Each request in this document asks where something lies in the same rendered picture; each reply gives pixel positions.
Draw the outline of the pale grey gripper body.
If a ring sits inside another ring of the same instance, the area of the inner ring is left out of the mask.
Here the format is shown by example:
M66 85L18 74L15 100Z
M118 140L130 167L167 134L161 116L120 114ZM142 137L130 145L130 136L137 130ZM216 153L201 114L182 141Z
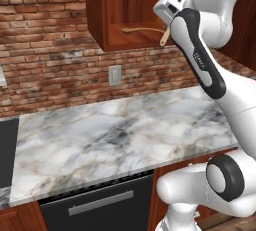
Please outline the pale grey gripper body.
M173 13L168 8L169 0L159 0L153 7L154 13L166 24L169 25L173 20Z

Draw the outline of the grey range hood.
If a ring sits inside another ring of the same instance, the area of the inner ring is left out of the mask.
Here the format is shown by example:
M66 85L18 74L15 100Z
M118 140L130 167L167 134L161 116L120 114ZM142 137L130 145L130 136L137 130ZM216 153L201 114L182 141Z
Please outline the grey range hood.
M6 79L2 70L2 67L0 66L0 86L6 86Z

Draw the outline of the black hob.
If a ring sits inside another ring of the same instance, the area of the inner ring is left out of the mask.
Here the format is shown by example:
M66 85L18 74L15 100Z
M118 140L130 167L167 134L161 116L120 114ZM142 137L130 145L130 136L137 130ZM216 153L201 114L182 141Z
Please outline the black hob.
M0 121L0 188L12 185L19 119Z

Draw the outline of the black dishwasher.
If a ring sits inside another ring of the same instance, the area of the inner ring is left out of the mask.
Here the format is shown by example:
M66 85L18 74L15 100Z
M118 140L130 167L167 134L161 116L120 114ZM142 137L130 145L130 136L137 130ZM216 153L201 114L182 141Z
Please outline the black dishwasher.
M147 231L153 171L92 185L39 201L48 231ZM134 196L118 203L68 214L73 206L83 205L126 191Z

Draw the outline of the dark-handled wooden spoon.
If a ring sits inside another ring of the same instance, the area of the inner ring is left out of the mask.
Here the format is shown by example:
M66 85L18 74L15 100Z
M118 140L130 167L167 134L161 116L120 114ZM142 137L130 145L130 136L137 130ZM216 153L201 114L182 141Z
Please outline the dark-handled wooden spoon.
M157 28L149 28L149 27L122 28L121 31L126 35L129 35L134 32L139 32L139 31L152 31L152 32L159 32L162 34L170 34L169 30L165 31L165 30L161 30Z

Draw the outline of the open wooden wall cabinet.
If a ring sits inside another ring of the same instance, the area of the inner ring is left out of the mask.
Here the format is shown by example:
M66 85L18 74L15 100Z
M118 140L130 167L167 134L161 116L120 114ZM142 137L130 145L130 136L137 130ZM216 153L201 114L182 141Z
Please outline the open wooden wall cabinet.
M88 29L105 52L157 47L162 33L139 31L129 35L122 28L164 29L153 12L158 0L86 0Z

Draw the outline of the grey wall outlet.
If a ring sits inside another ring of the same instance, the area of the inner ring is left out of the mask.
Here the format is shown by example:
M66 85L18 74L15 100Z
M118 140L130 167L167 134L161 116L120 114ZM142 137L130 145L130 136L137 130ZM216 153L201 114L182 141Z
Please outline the grey wall outlet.
M109 85L118 86L122 83L122 70L120 65L109 67Z

